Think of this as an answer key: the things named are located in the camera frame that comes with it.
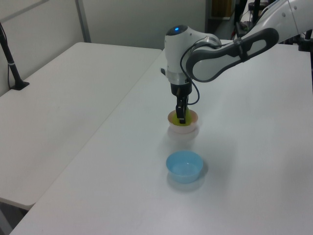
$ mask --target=black stand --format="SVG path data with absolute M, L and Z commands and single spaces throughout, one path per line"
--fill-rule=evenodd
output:
M 311 51 L 311 46 L 313 46 L 313 40 L 311 40 L 311 35 L 312 35 L 312 29 L 307 31 L 304 39 L 300 38 L 300 42 L 298 43 L 299 51 L 307 51 L 307 52 Z
M 259 10 L 260 10 L 260 0 L 255 0 L 254 1 L 253 16 L 252 16 L 253 25 L 255 25 L 256 21 L 259 18 Z
M 24 87 L 28 86 L 28 82 L 24 82 L 21 80 L 21 77 L 19 75 L 18 69 L 16 68 L 15 62 L 13 60 L 12 54 L 10 52 L 8 41 L 6 39 L 6 36 L 4 34 L 4 30 L 2 30 L 2 25 L 0 23 L 0 43 L 3 49 L 3 52 L 5 54 L 6 60 L 8 61 L 8 65 L 12 71 L 14 80 L 15 80 L 15 86 L 11 87 L 11 89 L 20 91 Z

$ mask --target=cable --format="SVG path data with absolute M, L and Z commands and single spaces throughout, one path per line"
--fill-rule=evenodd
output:
M 197 86 L 195 85 L 195 83 L 192 81 L 191 77 L 187 74 L 187 72 L 186 72 L 186 71 L 184 70 L 184 68 L 182 67 L 182 60 L 183 60 L 183 58 L 185 57 L 185 55 L 187 54 L 187 52 L 188 52 L 189 50 L 191 50 L 191 49 L 196 45 L 196 43 L 197 43 L 198 41 L 201 41 L 201 40 L 203 40 L 204 38 L 195 41 L 195 43 L 193 43 L 192 46 L 190 46 L 190 47 L 184 52 L 184 54 L 182 55 L 182 57 L 181 57 L 181 59 L 180 59 L 180 62 L 179 62 L 179 65 L 180 65 L 180 68 L 181 68 L 182 72 L 185 74 L 185 76 L 187 77 L 188 81 L 191 82 L 191 84 L 194 86 L 194 88 L 196 89 L 197 94 L 198 94 L 197 100 L 196 100 L 195 102 L 193 102 L 193 103 L 187 103 L 187 105 L 194 105 L 194 104 L 196 104 L 196 103 L 200 100 L 200 92 L 199 92 Z M 210 48 L 213 48 L 213 49 L 218 49 L 218 48 L 221 48 L 221 47 L 226 46 L 226 45 L 228 45 L 228 44 L 223 44 L 223 45 L 220 45 L 220 46 L 214 46 L 214 45 L 211 45 L 211 44 L 208 43 L 208 44 L 201 45 L 199 48 L 201 48 L 201 47 L 210 47 Z
M 3 27 L 2 27 L 1 22 L 0 22 L 0 28 L 1 28 L 2 32 L 3 32 L 3 34 L 4 34 L 4 37 L 5 37 L 6 42 L 8 42 L 8 39 L 7 39 L 7 37 L 6 37 L 5 31 L 4 31 Z
M 249 10 L 247 10 L 247 11 L 241 16 L 240 21 L 241 21 L 241 19 L 243 18 L 243 16 L 244 16 L 246 13 L 248 13 L 248 12 L 249 12 Z
M 8 65 L 8 86 L 9 86 L 9 89 L 11 89 L 10 87 L 10 80 L 9 80 L 9 74 L 10 74 L 10 66 Z

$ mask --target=yellow object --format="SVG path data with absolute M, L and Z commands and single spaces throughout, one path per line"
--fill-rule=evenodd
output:
M 189 126 L 191 124 L 192 118 L 191 118 L 191 114 L 190 114 L 190 111 L 189 111 L 188 108 L 186 109 L 186 114 L 185 115 L 186 115 L 186 123 L 185 124 L 181 124 L 179 122 L 179 119 L 177 118 L 176 112 L 174 112 L 172 123 L 174 125 L 176 125 L 176 126 Z

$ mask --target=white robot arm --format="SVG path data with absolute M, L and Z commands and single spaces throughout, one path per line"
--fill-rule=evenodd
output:
M 213 34 L 185 25 L 165 36 L 167 69 L 161 72 L 177 97 L 176 112 L 185 123 L 192 79 L 210 82 L 223 71 L 270 49 L 275 44 L 313 28 L 313 0 L 277 0 L 262 12 L 253 29 L 242 38 L 222 45 Z

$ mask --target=blue bowl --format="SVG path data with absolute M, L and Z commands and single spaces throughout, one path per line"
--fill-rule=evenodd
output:
M 166 166 L 173 180 L 187 184 L 198 179 L 203 160 L 194 152 L 178 151 L 167 158 Z

